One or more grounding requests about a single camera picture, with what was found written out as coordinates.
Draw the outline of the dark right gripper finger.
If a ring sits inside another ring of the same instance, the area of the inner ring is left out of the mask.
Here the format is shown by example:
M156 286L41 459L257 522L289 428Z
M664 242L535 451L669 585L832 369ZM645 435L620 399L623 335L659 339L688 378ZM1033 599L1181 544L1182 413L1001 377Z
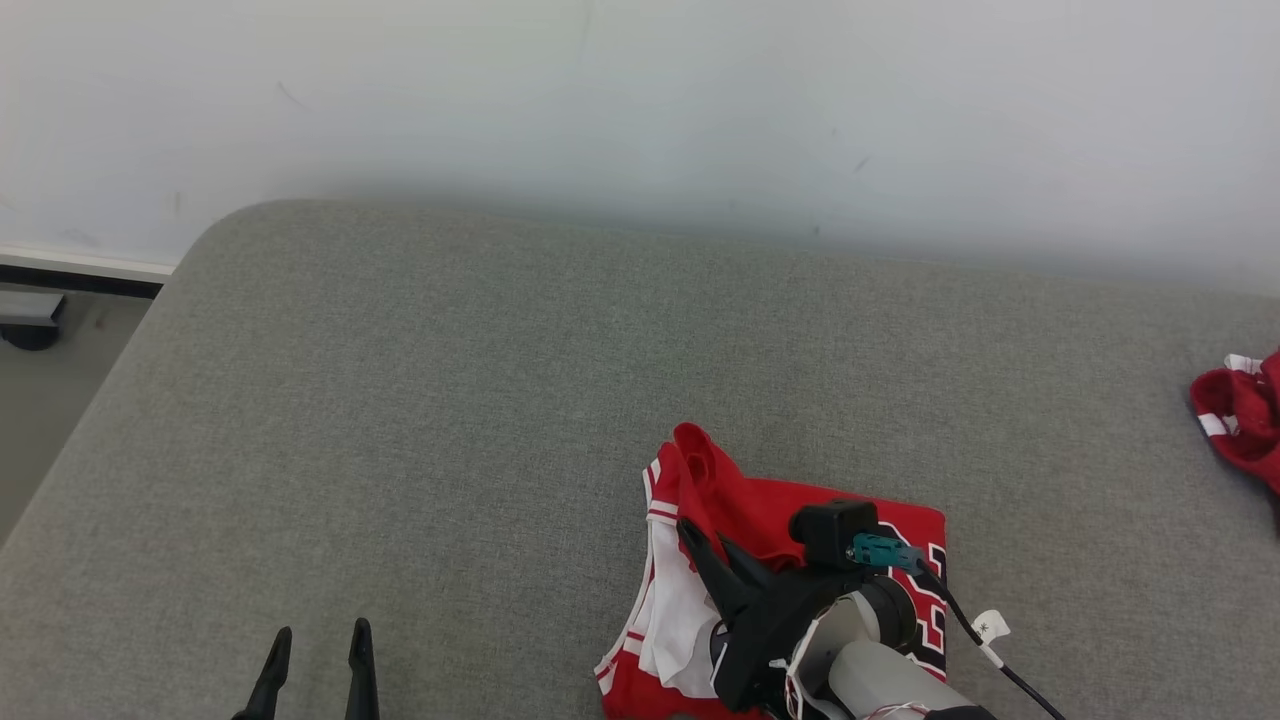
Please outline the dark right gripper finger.
M690 519L677 521L677 534L722 621L735 621L746 607L746 584L716 552L708 536Z
M759 594L778 577L727 536L718 536L718 539L724 556L718 580L722 594Z

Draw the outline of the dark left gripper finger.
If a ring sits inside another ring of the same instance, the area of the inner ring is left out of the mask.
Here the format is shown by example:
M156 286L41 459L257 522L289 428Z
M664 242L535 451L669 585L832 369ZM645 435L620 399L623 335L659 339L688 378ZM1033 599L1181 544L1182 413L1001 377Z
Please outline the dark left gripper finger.
M288 678L292 639L289 626L279 629L248 701L233 720L273 720L276 716L278 697Z
M346 720L378 720L380 705L372 629L366 618L357 618L349 643L349 691L346 701Z

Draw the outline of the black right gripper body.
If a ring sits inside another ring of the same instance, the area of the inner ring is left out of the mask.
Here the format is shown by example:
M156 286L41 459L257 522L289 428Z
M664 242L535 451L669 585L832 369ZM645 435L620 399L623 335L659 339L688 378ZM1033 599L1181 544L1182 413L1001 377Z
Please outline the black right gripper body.
M783 711L783 665L810 624L835 601L860 589L864 571L792 570L760 587L727 577L713 580L712 600L730 638L717 660L713 687L732 712Z

